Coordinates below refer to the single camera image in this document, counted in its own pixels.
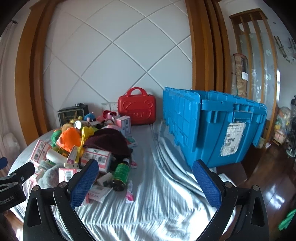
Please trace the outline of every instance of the green plush toy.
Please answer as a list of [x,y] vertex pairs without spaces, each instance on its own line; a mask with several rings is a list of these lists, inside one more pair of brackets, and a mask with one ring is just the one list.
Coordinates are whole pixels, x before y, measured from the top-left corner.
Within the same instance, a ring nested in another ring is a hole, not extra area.
[[56,130],[54,133],[52,133],[51,141],[52,141],[52,147],[56,147],[56,141],[59,139],[59,136],[61,135],[62,130]]

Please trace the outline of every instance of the orange plush toy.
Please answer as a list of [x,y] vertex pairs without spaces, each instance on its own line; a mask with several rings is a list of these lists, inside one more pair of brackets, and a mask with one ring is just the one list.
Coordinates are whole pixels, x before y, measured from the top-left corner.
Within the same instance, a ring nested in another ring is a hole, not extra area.
[[71,152],[73,146],[80,146],[81,136],[74,127],[71,127],[60,135],[56,143],[67,152]]

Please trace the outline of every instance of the screw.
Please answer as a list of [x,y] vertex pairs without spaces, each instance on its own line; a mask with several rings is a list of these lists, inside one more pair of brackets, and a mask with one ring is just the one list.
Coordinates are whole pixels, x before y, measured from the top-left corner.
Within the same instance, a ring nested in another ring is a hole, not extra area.
[[254,189],[255,191],[259,191],[259,187],[258,187],[257,185],[253,185],[253,189]]
[[225,185],[227,188],[232,188],[232,183],[231,183],[231,182],[224,182],[224,185]]
[[59,187],[60,187],[60,188],[64,188],[65,186],[67,186],[67,182],[61,182],[61,183],[59,184]]
[[39,189],[39,186],[36,185],[36,186],[33,186],[32,191],[37,191],[38,189]]

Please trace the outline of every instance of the green bottle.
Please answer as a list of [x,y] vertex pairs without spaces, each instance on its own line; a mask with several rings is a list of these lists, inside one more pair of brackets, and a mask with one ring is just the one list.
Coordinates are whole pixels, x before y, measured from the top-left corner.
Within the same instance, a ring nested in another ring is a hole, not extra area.
[[113,175],[113,179],[111,182],[111,187],[115,191],[123,191],[126,187],[126,183],[128,180],[128,173],[130,171],[130,160],[128,158],[124,158],[123,162],[118,164],[116,170]]

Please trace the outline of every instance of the blue gripper pad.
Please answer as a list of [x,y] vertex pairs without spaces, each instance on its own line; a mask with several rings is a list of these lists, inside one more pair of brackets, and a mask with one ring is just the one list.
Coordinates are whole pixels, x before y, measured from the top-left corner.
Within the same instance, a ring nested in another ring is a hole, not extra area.
[[75,181],[75,175],[81,174],[81,177],[78,179],[78,182],[70,191],[70,205],[73,209],[75,209],[76,207],[80,207],[87,192],[93,185],[99,173],[98,162],[93,159],[90,159],[89,162],[90,161],[91,163],[87,163],[84,166],[84,168],[80,172],[74,174],[74,176],[69,181],[70,183],[73,178],[73,181]]
[[212,172],[201,160],[195,161],[193,163],[192,170],[196,181],[200,185],[205,197],[207,198],[207,201],[212,207],[215,207],[218,210],[222,204],[223,187],[218,187],[221,185],[221,183],[216,185],[212,179]]
[[7,166],[7,159],[6,157],[0,158],[0,170]]

